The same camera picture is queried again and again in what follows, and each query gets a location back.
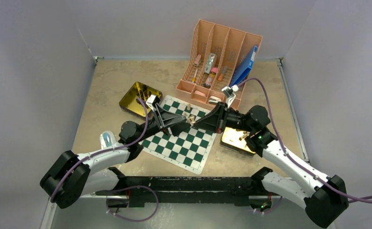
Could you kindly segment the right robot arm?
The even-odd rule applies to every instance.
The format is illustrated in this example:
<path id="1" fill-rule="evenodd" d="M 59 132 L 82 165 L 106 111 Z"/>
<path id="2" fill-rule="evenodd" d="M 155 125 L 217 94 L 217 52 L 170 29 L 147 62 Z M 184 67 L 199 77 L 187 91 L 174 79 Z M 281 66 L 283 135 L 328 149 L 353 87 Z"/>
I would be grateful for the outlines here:
<path id="1" fill-rule="evenodd" d="M 317 226 L 326 229 L 349 206 L 343 179 L 318 171 L 285 148 L 280 138 L 267 128 L 270 122 L 268 111 L 261 105 L 255 105 L 241 114 L 220 102 L 211 112 L 196 120 L 193 126 L 216 133 L 222 133 L 227 127 L 248 132 L 250 136 L 245 138 L 247 147 L 289 176 L 283 178 L 263 168 L 264 175 L 251 182 L 253 191 L 281 195 L 303 208 Z"/>

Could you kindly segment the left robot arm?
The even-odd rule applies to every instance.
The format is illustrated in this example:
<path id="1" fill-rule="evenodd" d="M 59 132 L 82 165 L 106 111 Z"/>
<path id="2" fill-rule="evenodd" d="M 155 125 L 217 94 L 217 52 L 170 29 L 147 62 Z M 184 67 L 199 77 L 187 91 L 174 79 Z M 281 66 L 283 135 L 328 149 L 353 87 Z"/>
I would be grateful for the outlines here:
<path id="1" fill-rule="evenodd" d="M 190 126 L 185 116 L 158 105 L 153 117 L 147 117 L 144 123 L 124 122 L 119 140 L 111 146 L 83 154 L 71 150 L 63 152 L 43 176 L 40 186 L 49 195 L 50 202 L 67 208 L 85 194 L 84 188 L 94 174 L 137 158 L 143 149 L 143 140 L 159 132 L 178 136 Z"/>

